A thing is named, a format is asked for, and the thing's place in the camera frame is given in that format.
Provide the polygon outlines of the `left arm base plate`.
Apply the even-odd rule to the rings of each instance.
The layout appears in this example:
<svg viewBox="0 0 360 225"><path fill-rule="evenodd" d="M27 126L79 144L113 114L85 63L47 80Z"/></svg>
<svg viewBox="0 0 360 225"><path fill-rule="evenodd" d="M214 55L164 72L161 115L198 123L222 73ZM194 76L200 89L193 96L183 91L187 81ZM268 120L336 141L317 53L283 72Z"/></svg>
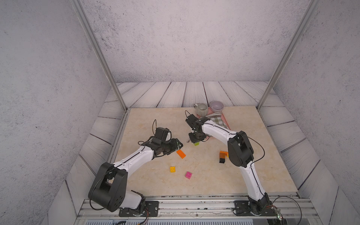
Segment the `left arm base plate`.
<svg viewBox="0 0 360 225"><path fill-rule="evenodd" d="M159 201L141 201L135 209L120 208L119 217L157 217Z"/></svg>

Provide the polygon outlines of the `orange long brick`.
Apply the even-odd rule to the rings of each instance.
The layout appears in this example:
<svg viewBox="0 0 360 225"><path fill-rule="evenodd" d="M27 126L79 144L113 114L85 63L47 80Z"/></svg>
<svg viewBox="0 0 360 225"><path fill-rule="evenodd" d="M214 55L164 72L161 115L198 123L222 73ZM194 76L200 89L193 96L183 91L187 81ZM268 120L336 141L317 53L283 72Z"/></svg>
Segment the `orange long brick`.
<svg viewBox="0 0 360 225"><path fill-rule="evenodd" d="M182 159L186 157L186 154L182 150L177 150L176 152Z"/></svg>
<svg viewBox="0 0 360 225"><path fill-rule="evenodd" d="M227 156L228 156L228 152L226 152L226 151L220 151L219 155L224 158L224 157L227 157Z"/></svg>

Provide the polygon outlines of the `magenta small brick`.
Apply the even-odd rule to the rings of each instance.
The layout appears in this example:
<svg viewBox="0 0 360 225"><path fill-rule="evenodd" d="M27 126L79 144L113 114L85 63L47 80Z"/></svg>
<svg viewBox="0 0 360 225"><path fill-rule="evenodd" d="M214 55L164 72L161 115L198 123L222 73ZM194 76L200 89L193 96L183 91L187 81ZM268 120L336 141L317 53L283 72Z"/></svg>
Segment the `magenta small brick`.
<svg viewBox="0 0 360 225"><path fill-rule="evenodd" d="M191 179L192 173L191 173L191 172L186 172L185 177L186 177L187 179Z"/></svg>

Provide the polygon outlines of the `yellow small brick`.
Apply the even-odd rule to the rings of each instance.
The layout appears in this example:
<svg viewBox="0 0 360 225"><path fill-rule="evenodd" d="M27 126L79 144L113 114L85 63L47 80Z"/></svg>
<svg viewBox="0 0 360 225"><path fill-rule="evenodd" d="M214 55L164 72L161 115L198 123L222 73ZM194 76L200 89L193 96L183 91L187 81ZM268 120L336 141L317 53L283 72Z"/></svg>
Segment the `yellow small brick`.
<svg viewBox="0 0 360 225"><path fill-rule="evenodd" d="M171 172L171 173L176 172L176 169L175 169L175 167L174 167L174 166L171 166L171 167L170 167L170 172Z"/></svg>

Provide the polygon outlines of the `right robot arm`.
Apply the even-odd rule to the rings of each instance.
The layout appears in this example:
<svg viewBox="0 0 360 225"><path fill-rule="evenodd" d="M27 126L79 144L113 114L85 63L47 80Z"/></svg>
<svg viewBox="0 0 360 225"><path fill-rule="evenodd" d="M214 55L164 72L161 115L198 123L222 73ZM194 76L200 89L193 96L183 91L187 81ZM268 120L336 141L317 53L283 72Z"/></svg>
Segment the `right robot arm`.
<svg viewBox="0 0 360 225"><path fill-rule="evenodd" d="M260 215L271 204L268 194L262 187L255 169L254 150L251 138L243 131L235 132L219 126L207 117L197 118L191 114L186 117L186 123L192 129L189 138L192 143L213 137L227 145L231 163L241 170L247 187L250 211Z"/></svg>

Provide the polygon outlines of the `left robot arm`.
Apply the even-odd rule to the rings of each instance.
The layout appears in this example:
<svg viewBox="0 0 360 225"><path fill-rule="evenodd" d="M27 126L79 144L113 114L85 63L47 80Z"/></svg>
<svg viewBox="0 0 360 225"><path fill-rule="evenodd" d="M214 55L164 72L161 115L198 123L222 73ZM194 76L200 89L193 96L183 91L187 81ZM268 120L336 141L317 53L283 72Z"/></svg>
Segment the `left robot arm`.
<svg viewBox="0 0 360 225"><path fill-rule="evenodd" d="M113 164L103 163L88 194L90 203L95 202L102 207L101 210L110 212L124 208L134 215L142 214L145 211L145 196L136 191L127 191L128 178L144 164L182 147L177 138L160 141L150 137L128 157Z"/></svg>

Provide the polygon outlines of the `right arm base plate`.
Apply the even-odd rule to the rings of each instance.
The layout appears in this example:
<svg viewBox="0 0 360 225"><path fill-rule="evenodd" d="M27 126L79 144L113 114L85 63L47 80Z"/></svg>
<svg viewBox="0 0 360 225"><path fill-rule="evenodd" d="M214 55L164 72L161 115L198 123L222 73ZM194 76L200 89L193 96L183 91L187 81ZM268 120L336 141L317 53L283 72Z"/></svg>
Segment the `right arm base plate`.
<svg viewBox="0 0 360 225"><path fill-rule="evenodd" d="M251 212L249 201L234 201L233 214L235 216L255 216L255 217L271 217L277 216L277 213L271 207L265 208L261 213L255 214Z"/></svg>

